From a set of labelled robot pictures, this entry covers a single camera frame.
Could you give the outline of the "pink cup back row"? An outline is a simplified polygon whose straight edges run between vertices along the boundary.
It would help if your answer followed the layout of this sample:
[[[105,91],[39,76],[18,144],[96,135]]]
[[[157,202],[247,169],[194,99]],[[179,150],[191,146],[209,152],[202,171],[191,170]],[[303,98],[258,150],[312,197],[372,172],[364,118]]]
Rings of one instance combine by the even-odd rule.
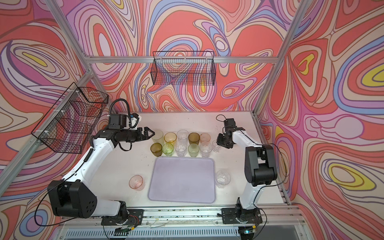
[[[200,134],[200,143],[209,143],[211,141],[211,135],[208,133]]]

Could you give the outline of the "pale green textured cup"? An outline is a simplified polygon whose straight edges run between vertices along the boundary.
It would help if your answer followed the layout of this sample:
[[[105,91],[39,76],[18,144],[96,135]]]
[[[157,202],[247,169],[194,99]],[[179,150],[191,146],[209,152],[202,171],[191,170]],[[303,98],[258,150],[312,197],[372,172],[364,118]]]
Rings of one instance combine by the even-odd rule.
[[[192,157],[192,158],[197,157],[199,152],[200,152],[199,145],[197,145],[197,144],[190,144],[188,146],[188,152],[189,152],[190,157]]]

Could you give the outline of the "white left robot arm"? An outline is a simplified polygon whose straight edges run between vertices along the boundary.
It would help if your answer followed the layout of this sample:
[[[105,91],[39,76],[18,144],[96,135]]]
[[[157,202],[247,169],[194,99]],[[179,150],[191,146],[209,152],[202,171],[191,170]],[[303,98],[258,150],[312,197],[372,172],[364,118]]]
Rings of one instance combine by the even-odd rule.
[[[91,146],[80,161],[62,180],[52,181],[48,188],[55,216],[68,218],[125,216],[122,201],[98,198],[90,184],[106,157],[121,142],[133,144],[152,138],[155,132],[148,127],[121,130],[100,130],[90,138]]]

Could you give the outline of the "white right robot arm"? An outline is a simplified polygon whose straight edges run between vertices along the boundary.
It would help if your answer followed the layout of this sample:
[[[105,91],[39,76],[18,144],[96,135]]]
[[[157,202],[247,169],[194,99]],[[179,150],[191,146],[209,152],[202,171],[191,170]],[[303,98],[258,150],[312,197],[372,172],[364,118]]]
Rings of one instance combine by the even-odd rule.
[[[244,128],[236,126],[223,127],[223,132],[217,137],[217,143],[226,149],[238,145],[245,150],[244,174],[248,183],[238,198],[237,205],[244,211],[257,208],[262,192],[272,187],[278,178],[274,148],[258,143]]]

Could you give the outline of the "small clear cup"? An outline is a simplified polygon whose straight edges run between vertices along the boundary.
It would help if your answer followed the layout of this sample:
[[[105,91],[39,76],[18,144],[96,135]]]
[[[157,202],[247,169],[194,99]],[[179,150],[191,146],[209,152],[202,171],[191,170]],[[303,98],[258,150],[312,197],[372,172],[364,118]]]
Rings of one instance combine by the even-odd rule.
[[[212,146],[213,146],[213,151],[215,153],[218,153],[221,149],[221,146],[218,145],[216,140],[212,141]]]

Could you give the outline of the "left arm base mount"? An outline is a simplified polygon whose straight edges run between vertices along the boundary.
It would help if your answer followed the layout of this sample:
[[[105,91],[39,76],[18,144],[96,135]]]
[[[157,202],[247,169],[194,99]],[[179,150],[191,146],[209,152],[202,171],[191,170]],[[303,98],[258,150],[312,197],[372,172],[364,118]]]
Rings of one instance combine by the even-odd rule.
[[[125,213],[119,213],[117,216],[102,217],[101,225],[137,227],[142,224],[143,215],[143,209],[128,209]]]

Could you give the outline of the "large clear cup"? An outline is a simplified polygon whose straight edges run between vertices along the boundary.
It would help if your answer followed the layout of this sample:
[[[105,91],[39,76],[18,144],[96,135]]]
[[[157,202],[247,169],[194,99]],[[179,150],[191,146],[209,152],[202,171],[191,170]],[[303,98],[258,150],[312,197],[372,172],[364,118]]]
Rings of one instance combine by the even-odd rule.
[[[215,180],[218,188],[225,188],[231,182],[231,175],[226,170],[219,170],[215,174]]]

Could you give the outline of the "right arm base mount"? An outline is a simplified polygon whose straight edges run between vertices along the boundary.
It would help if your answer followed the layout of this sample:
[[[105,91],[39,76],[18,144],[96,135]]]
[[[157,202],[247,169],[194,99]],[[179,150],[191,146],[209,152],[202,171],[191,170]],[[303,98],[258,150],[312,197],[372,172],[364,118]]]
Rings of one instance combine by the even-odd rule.
[[[222,208],[217,216],[222,218],[224,224],[253,224],[258,226],[263,223],[262,215],[258,208],[252,210]]]

